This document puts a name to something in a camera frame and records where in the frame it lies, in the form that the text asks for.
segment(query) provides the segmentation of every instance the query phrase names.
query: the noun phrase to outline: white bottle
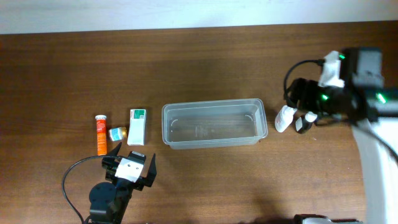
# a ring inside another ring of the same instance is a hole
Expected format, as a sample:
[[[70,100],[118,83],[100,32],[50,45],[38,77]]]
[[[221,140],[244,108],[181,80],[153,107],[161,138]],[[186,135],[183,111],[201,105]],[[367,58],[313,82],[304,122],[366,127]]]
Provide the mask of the white bottle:
[[[282,133],[293,121],[293,115],[296,113],[297,109],[288,106],[282,107],[280,112],[275,118],[275,128],[278,132]]]

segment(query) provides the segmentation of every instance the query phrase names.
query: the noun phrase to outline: green label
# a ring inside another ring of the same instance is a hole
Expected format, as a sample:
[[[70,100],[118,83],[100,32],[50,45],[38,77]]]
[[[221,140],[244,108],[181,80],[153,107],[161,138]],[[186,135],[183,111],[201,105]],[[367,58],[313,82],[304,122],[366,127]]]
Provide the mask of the green label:
[[[134,119],[144,119],[145,110],[134,110]]]

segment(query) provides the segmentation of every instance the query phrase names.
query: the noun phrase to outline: green and white box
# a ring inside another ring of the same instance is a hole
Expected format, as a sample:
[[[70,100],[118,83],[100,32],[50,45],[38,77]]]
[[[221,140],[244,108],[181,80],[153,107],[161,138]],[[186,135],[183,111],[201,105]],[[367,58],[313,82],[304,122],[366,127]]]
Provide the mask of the green and white box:
[[[147,111],[144,109],[130,110],[130,129],[127,144],[129,146],[143,146],[145,139],[145,121]]]

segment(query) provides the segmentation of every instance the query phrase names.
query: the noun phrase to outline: bottle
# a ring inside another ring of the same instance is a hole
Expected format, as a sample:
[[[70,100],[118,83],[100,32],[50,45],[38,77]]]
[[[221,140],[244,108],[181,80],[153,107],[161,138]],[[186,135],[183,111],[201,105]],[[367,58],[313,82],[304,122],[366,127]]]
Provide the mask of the bottle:
[[[296,131],[300,134],[304,134],[312,127],[312,123],[317,119],[317,117],[318,115],[311,111],[302,115],[296,120]]]
[[[284,106],[275,118],[275,128],[278,132],[282,133],[293,121],[293,115],[297,109],[289,106]]]

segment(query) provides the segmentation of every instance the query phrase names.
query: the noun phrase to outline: wood grain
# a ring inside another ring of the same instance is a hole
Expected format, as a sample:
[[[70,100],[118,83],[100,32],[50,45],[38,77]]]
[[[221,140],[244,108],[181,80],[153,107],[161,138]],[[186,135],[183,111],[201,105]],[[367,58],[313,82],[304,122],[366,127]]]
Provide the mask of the wood grain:
[[[96,114],[109,127],[148,110],[152,188],[133,192],[124,223],[250,223],[296,213],[364,219],[361,164],[348,126],[299,135],[274,128],[282,79],[295,62],[350,46],[379,46],[397,85],[398,22],[0,35],[0,221],[78,223],[61,193],[75,161],[96,154]],[[293,77],[317,80],[303,65]],[[253,146],[174,151],[162,141],[167,103],[264,102],[268,137]],[[109,149],[116,144],[109,143]],[[67,192],[84,217],[99,161],[73,170]]]

